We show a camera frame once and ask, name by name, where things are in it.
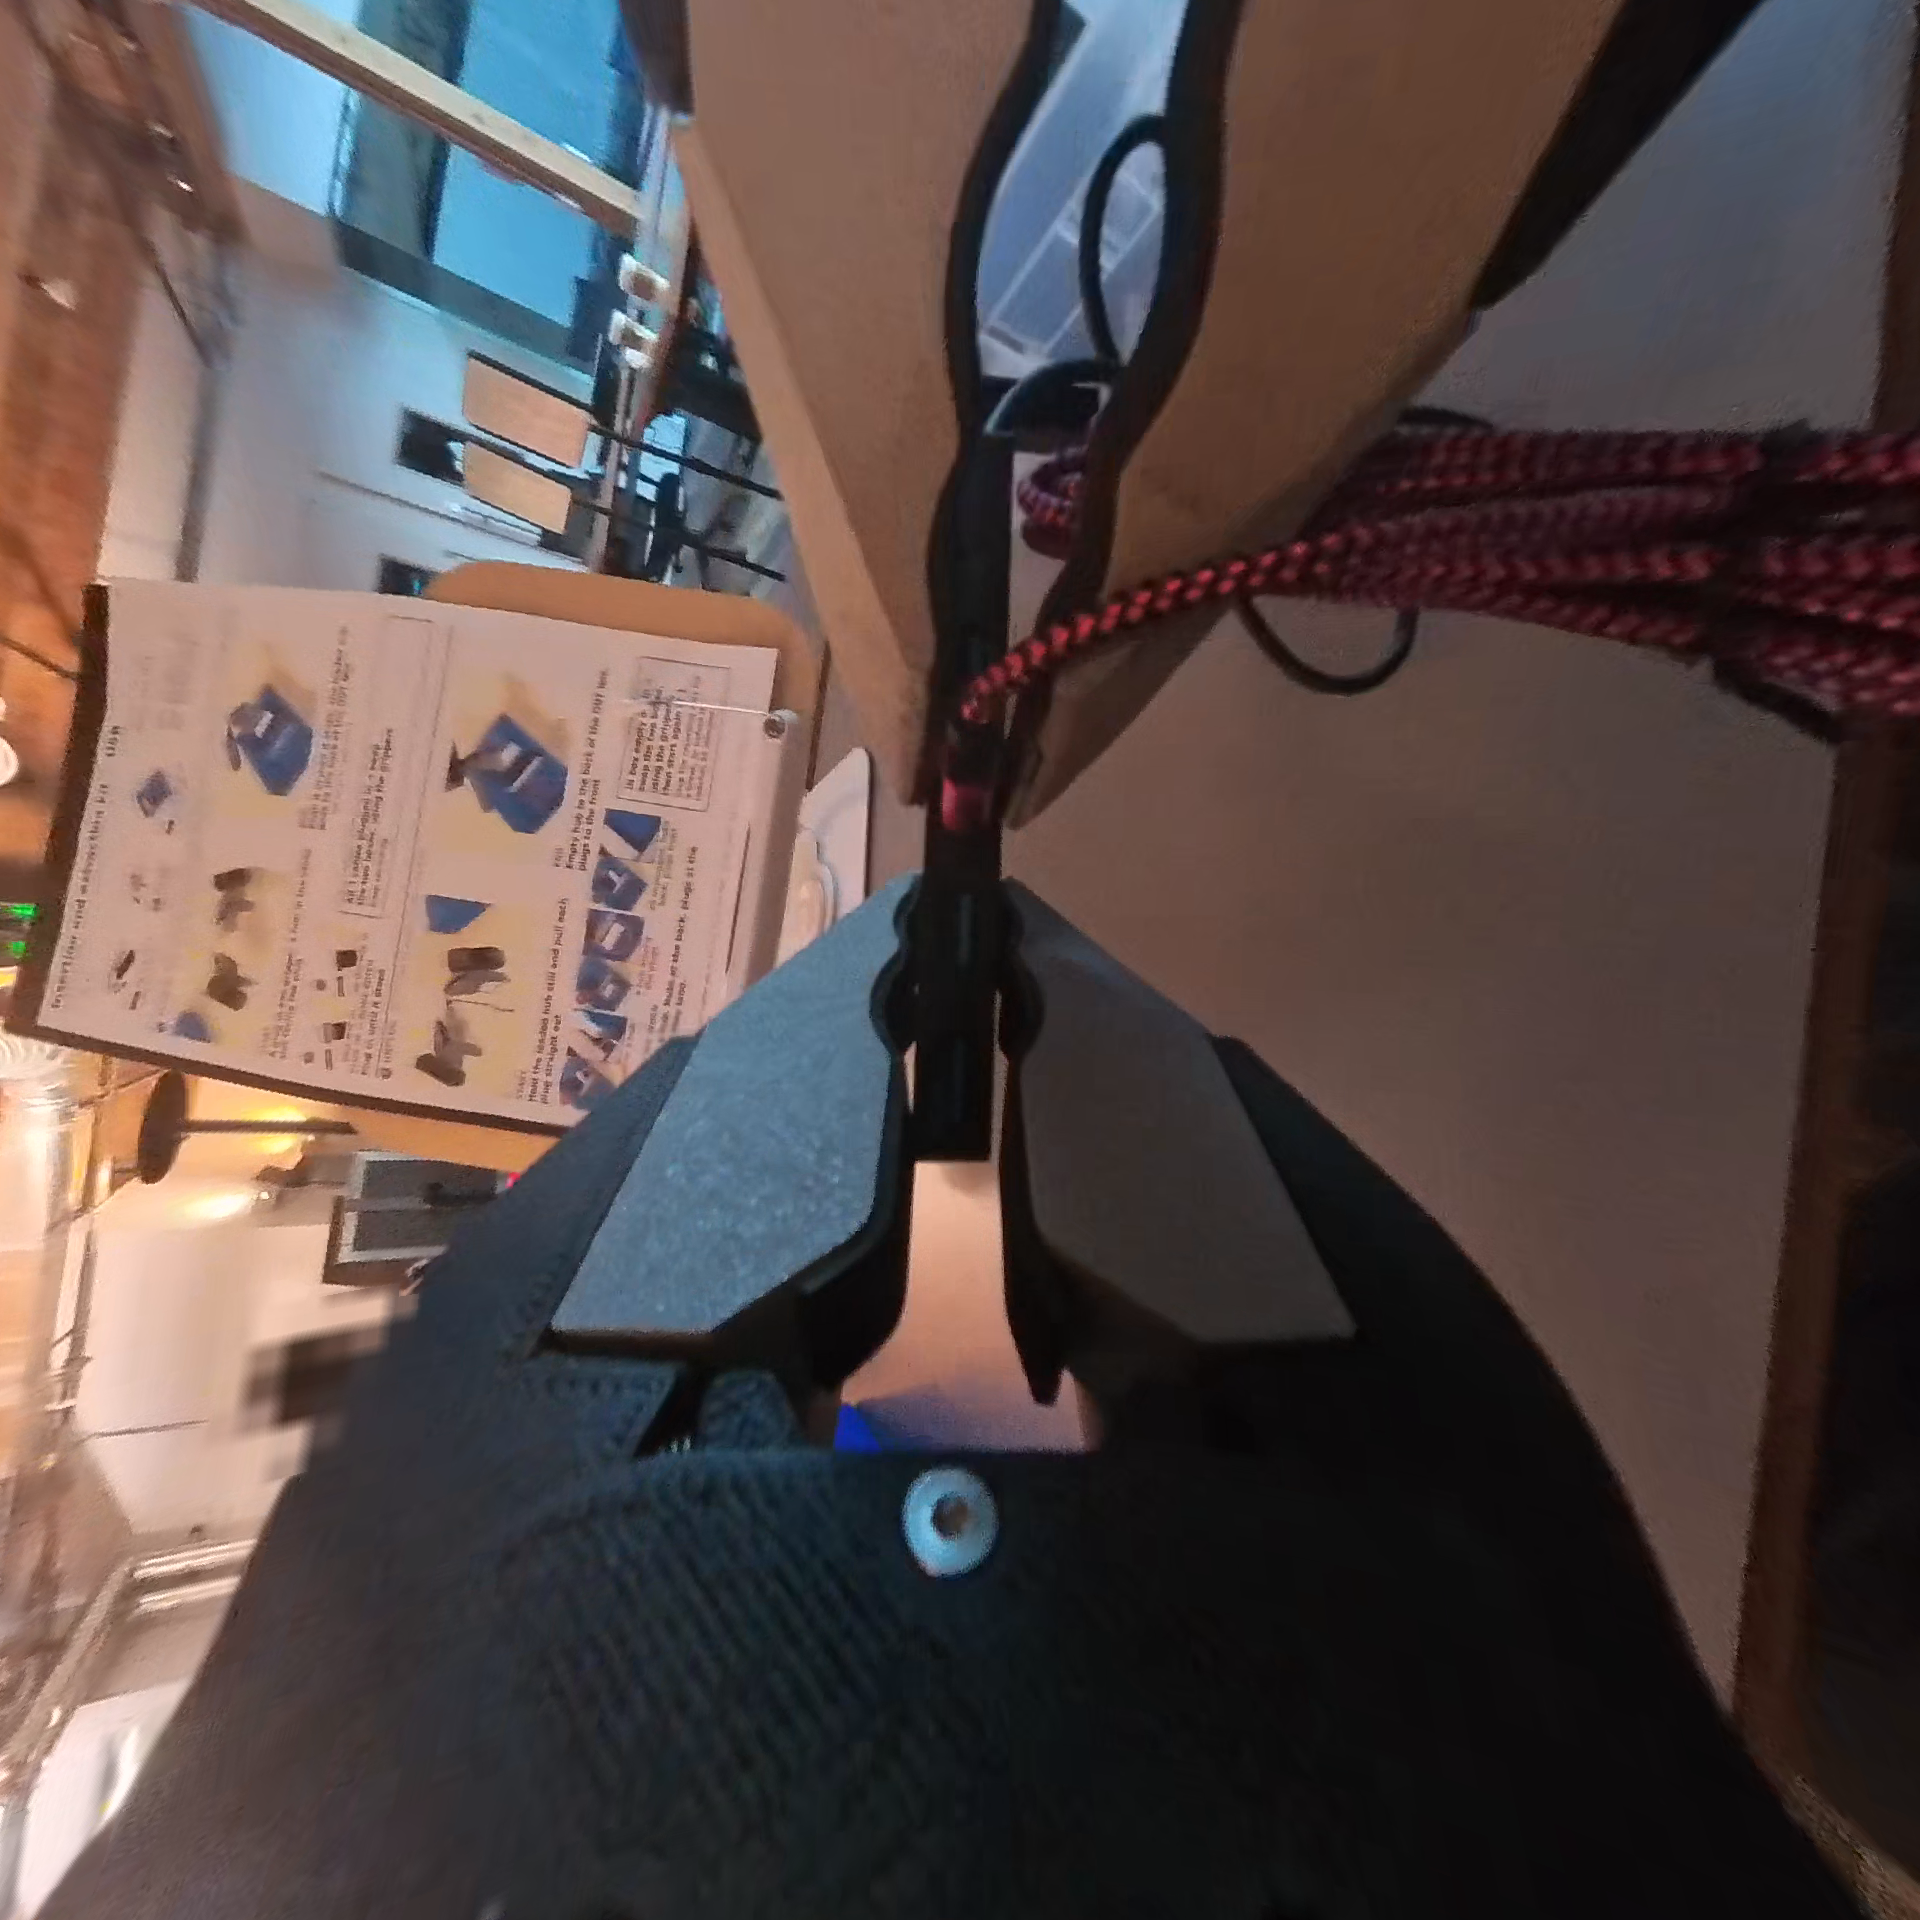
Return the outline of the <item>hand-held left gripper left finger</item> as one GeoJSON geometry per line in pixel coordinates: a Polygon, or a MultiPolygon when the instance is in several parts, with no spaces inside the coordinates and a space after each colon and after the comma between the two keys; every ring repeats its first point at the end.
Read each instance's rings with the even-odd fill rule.
{"type": "Polygon", "coordinates": [[[859,1370],[905,1306],[902,874],[693,1041],[557,1308],[562,1349],[859,1370]]]}

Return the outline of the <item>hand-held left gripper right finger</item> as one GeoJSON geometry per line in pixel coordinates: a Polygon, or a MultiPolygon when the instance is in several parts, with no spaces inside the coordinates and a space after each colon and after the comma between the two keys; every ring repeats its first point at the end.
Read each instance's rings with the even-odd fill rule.
{"type": "Polygon", "coordinates": [[[1004,1301],[1037,1402],[1357,1340],[1215,1038],[1006,885],[1004,1301]]]}

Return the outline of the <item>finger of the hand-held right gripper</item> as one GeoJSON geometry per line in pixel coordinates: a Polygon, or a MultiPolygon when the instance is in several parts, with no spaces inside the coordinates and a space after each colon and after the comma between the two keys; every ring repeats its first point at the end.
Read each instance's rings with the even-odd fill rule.
{"type": "Polygon", "coordinates": [[[1041,619],[1295,540],[1466,333],[1619,3],[1189,3],[1163,258],[1041,619]]]}
{"type": "Polygon", "coordinates": [[[930,803],[963,669],[1004,639],[978,281],[1063,3],[662,3],[697,237],[835,673],[930,803]]]}

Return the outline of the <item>white stand base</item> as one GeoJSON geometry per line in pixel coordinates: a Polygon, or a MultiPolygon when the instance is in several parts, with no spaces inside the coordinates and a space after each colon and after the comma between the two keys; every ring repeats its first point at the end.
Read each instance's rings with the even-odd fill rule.
{"type": "Polygon", "coordinates": [[[876,758],[852,749],[802,799],[775,965],[866,906],[871,791],[876,758]]]}

